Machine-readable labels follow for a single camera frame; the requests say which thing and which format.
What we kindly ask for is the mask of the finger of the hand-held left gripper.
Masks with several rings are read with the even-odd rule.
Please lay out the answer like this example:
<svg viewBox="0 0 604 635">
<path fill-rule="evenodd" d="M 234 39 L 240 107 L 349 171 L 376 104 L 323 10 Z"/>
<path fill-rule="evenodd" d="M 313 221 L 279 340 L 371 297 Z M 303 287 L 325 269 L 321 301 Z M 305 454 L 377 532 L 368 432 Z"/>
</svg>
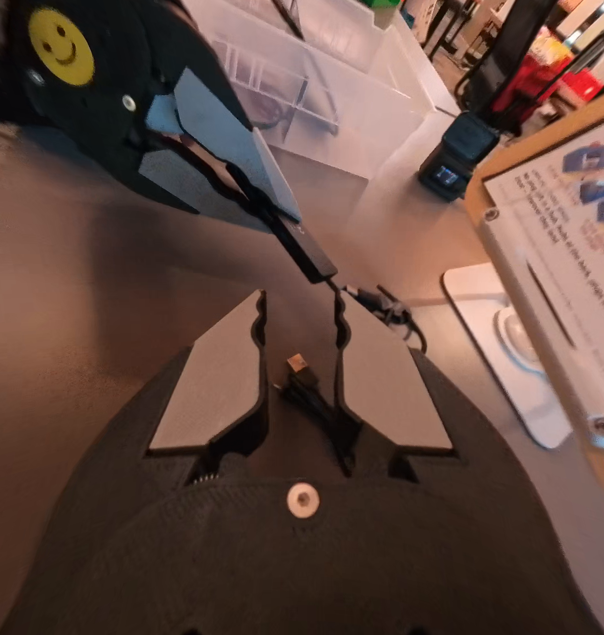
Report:
<svg viewBox="0 0 604 635">
<path fill-rule="evenodd" d="M 243 123 L 189 68 L 168 95 L 157 95 L 147 113 L 147 128 L 187 134 L 223 163 L 239 168 L 294 222 L 301 214 L 293 192 L 260 131 Z"/>
<path fill-rule="evenodd" d="M 190 211 L 260 233 L 272 233 L 264 222 L 242 209 L 239 203 L 218 193 L 201 172 L 172 150 L 144 154 L 139 173 L 186 204 Z"/>
</svg>

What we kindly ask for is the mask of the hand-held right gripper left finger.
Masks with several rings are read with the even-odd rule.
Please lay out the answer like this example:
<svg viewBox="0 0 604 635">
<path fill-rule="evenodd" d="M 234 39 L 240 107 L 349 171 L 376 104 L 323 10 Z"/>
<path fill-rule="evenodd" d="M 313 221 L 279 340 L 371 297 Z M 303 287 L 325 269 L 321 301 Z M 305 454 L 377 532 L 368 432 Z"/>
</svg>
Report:
<svg viewBox="0 0 604 635">
<path fill-rule="evenodd" d="M 199 450 L 222 440 L 265 399 L 266 293 L 256 290 L 199 337 L 148 447 Z"/>
</svg>

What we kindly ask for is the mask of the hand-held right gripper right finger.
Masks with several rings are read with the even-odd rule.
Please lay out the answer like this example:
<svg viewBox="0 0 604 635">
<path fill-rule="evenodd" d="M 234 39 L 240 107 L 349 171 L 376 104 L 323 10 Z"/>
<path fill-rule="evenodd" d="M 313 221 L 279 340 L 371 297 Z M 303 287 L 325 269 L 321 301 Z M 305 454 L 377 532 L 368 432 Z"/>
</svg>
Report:
<svg viewBox="0 0 604 635">
<path fill-rule="evenodd" d="M 347 291 L 335 297 L 336 399 L 397 449 L 444 455 L 453 443 L 404 340 Z"/>
</svg>

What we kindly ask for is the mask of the clear plastic box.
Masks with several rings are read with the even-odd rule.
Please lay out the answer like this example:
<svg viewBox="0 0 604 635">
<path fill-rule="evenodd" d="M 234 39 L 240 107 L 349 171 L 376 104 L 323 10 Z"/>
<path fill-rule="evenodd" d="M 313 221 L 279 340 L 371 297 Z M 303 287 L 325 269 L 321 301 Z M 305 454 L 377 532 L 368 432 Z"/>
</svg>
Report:
<svg viewBox="0 0 604 635">
<path fill-rule="evenodd" d="M 266 143 L 371 179 L 405 144 L 435 147 L 459 114 L 403 17 L 358 1 L 183 1 Z"/>
</svg>

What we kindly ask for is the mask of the white holder bar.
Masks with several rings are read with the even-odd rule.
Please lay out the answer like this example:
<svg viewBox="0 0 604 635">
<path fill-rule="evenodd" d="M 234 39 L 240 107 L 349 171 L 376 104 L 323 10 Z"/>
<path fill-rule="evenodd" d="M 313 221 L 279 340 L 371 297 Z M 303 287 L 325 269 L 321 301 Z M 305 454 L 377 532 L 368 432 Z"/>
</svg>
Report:
<svg viewBox="0 0 604 635">
<path fill-rule="evenodd" d="M 489 207 L 479 234 L 569 425 L 604 450 L 604 283 L 545 212 Z"/>
</svg>

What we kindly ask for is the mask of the small black display device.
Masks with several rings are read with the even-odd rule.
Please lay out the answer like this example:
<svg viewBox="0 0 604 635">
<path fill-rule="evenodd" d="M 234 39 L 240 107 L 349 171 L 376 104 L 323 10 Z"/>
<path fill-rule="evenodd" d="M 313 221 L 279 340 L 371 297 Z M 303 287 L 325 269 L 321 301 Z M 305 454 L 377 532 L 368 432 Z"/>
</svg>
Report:
<svg viewBox="0 0 604 635">
<path fill-rule="evenodd" d="M 500 132 L 476 115 L 461 113 L 419 167 L 417 181 L 446 202 L 463 199 L 474 170 L 499 139 Z"/>
</svg>

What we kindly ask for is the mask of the printed instruction sheet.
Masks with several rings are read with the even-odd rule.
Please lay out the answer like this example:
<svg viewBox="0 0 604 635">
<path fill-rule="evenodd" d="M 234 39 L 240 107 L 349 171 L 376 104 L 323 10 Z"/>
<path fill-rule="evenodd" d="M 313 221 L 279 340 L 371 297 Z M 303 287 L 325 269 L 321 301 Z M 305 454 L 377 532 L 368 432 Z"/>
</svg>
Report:
<svg viewBox="0 0 604 635">
<path fill-rule="evenodd" d="M 557 364 L 604 448 L 604 121 L 482 185 L 501 253 L 566 333 L 566 346 L 549 336 Z"/>
</svg>

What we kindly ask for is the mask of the instruction sheet on wooden stand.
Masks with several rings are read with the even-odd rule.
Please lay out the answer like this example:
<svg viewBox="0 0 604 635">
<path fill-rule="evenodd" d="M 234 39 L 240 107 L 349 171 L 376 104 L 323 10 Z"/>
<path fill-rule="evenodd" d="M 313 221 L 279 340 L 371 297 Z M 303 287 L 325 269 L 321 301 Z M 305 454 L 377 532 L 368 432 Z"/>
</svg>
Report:
<svg viewBox="0 0 604 635">
<path fill-rule="evenodd" d="M 516 229 L 513 212 L 494 204 L 488 193 L 490 180 L 529 165 L 550 151 L 565 146 L 584 133 L 604 124 L 604 96 L 573 112 L 558 123 L 495 154 L 480 165 L 465 195 L 465 208 L 475 230 L 503 283 L 506 294 L 519 313 L 522 324 L 539 355 L 557 398 L 579 439 L 592 471 L 604 488 L 604 447 L 593 440 L 593 427 L 604 424 L 604 388 L 592 367 L 592 356 L 576 342 L 575 320 L 566 301 L 553 299 L 548 280 L 565 266 L 533 260 L 528 239 Z"/>
</svg>

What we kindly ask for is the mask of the black stand pole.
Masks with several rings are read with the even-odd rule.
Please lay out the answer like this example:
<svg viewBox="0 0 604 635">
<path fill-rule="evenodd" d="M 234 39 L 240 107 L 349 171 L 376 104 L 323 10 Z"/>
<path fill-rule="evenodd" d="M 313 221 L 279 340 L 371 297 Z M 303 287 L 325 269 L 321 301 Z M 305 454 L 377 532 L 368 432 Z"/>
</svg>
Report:
<svg viewBox="0 0 604 635">
<path fill-rule="evenodd" d="M 488 51 L 465 75 L 460 104 L 500 133 L 512 132 L 528 98 L 510 97 L 516 74 L 558 1 L 514 1 Z"/>
</svg>

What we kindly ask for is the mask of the red plastic crate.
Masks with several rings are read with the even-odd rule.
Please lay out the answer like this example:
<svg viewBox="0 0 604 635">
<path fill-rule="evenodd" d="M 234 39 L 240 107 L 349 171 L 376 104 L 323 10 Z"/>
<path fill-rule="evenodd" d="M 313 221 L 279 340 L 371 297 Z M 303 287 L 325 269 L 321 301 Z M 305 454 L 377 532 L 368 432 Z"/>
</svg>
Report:
<svg viewBox="0 0 604 635">
<path fill-rule="evenodd" d="M 557 78 L 571 61 L 569 57 L 555 59 L 550 63 L 531 54 L 526 55 L 524 67 L 527 72 L 520 91 L 528 97 L 539 96 L 537 104 L 543 104 L 552 98 L 563 101 L 568 107 L 579 109 L 592 101 L 604 87 L 602 82 L 589 68 L 574 73 L 569 71 Z"/>
</svg>

